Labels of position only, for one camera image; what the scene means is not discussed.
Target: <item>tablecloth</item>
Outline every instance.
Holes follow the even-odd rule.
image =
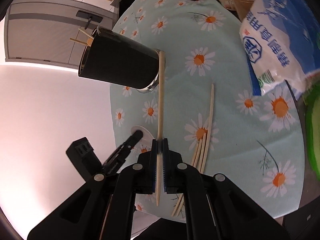
[[[223,173],[272,217],[299,206],[304,176],[301,125],[283,83],[252,96],[240,22],[216,0],[136,0],[113,31],[165,52],[164,137],[169,148],[191,162],[196,142],[208,129],[211,83],[214,121],[204,173]],[[117,146],[134,125],[157,135],[158,89],[141,94],[112,84],[111,110]],[[138,144],[123,167],[137,161],[149,144]],[[171,217],[177,195],[137,195],[136,207],[158,217],[185,220],[184,209]]]

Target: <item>green object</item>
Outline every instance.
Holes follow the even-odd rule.
[[[320,83],[316,84],[305,100],[307,149],[312,169],[320,180]]]

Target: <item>blue and white bag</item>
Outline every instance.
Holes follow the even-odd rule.
[[[284,80],[302,93],[320,71],[320,25],[304,0],[255,0],[240,36],[262,95]]]

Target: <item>silver screw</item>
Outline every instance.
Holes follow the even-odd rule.
[[[135,164],[132,166],[132,168],[133,168],[134,170],[136,170],[136,171],[139,171],[139,170],[141,170],[141,169],[143,168],[143,166],[142,166],[142,164],[140,164],[140,163],[135,163]]]
[[[187,167],[188,167],[188,166],[187,166],[185,163],[179,163],[179,164],[177,165],[177,168],[178,168],[179,170],[185,170]]]
[[[226,179],[226,177],[223,174],[217,174],[215,178],[217,181],[224,181]]]
[[[94,176],[95,181],[102,181],[104,179],[104,175],[99,173]]]

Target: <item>black cylindrical container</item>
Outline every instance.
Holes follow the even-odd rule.
[[[79,77],[145,89],[156,82],[158,53],[136,41],[98,27],[80,62]]]

